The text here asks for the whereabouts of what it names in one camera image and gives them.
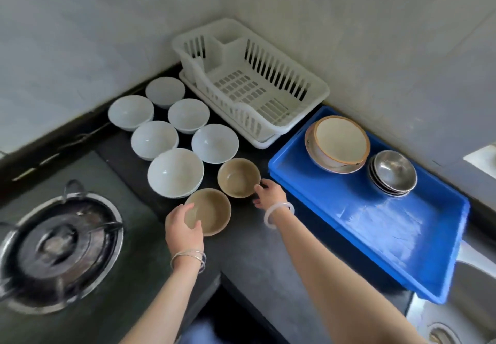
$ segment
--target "hand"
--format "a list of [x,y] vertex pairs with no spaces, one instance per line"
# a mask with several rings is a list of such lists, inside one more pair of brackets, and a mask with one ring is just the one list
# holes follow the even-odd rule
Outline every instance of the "hand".
[[267,211],[276,203],[286,203],[288,201],[286,198],[286,193],[281,186],[270,179],[262,179],[262,182],[267,186],[267,188],[264,189],[260,185],[255,185],[255,192],[258,195],[258,199],[253,200],[255,207],[262,208]]
[[168,214],[165,218],[165,241],[167,242],[171,255],[186,250],[203,251],[203,230],[201,221],[197,221],[193,229],[189,229],[184,222],[186,212],[194,206],[195,203],[190,203],[187,205],[180,204],[175,209],[170,211],[170,214]]

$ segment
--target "stove burner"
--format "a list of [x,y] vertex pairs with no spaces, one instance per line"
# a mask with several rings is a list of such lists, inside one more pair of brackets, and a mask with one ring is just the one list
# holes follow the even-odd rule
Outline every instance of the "stove burner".
[[121,250],[122,219],[93,193],[67,194],[24,216],[0,248],[0,295],[27,314],[63,309],[88,295],[110,271]]

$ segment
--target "person's left arm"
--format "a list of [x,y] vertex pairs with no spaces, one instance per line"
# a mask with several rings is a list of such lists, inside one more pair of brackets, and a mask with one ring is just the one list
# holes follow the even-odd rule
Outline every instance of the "person's left arm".
[[[184,214],[191,208],[193,204],[181,204],[166,218],[165,238],[171,255],[187,250],[203,251],[201,222],[196,222],[194,229],[184,223]],[[199,253],[191,254],[201,257]],[[173,344],[201,265],[193,257],[177,257],[172,275],[121,344]]]

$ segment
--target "sink drain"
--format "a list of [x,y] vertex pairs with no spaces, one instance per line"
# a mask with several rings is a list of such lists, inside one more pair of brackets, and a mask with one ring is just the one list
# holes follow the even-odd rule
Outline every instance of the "sink drain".
[[443,323],[429,326],[429,341],[436,344],[462,344],[455,332]]

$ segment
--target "gas stove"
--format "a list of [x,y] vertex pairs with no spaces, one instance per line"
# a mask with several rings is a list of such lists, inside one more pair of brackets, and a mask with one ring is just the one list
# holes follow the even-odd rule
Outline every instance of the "gas stove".
[[2,343],[118,343],[171,272],[163,224],[95,152],[0,222]]
[[[75,185],[78,192],[68,193]],[[46,314],[87,296],[122,247],[122,218],[108,199],[70,180],[10,228],[0,248],[2,299],[20,313]]]

